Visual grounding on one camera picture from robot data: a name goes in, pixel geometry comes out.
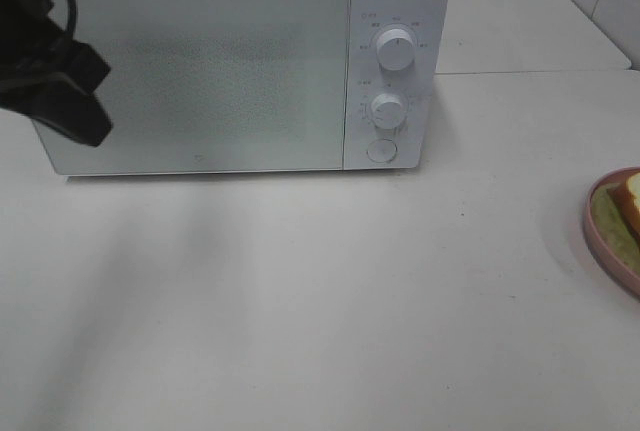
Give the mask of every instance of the timer knob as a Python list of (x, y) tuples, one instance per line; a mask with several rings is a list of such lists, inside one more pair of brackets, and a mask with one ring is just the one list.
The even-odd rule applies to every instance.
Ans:
[(384, 31), (376, 41), (378, 61), (389, 71), (400, 71), (411, 66), (416, 56), (416, 40), (402, 28)]
[(383, 93), (371, 102), (371, 119), (380, 129), (395, 129), (406, 117), (405, 101), (397, 94)]

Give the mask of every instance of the microwave button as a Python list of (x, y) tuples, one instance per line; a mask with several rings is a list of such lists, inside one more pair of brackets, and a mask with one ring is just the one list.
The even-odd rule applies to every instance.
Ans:
[(382, 93), (371, 102), (371, 119), (380, 129), (395, 129), (407, 117), (405, 100), (393, 93)]
[(398, 154), (398, 147), (389, 139), (379, 139), (369, 145), (367, 154), (374, 163), (390, 163)]
[(403, 28), (384, 31), (376, 41), (380, 66), (388, 71), (401, 71), (411, 66), (416, 56), (416, 40)]

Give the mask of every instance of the microwave door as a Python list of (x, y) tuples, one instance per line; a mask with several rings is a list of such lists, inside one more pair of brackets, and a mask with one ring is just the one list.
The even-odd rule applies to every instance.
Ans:
[(349, 0), (78, 1), (114, 129), (36, 125), (60, 174), (342, 169)]

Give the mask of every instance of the white microwave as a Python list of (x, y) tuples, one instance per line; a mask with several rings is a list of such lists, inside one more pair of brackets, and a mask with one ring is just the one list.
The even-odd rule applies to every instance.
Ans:
[(36, 124), (59, 174), (420, 161), (447, 0), (78, 4), (77, 38), (112, 67), (97, 94), (114, 129), (91, 149)]

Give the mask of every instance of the countertop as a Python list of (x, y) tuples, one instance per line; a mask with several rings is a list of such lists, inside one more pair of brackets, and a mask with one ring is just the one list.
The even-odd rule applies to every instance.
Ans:
[(439, 76), (418, 170), (68, 182), (2, 116), (3, 429), (635, 431), (640, 305), (580, 216), (639, 100)]

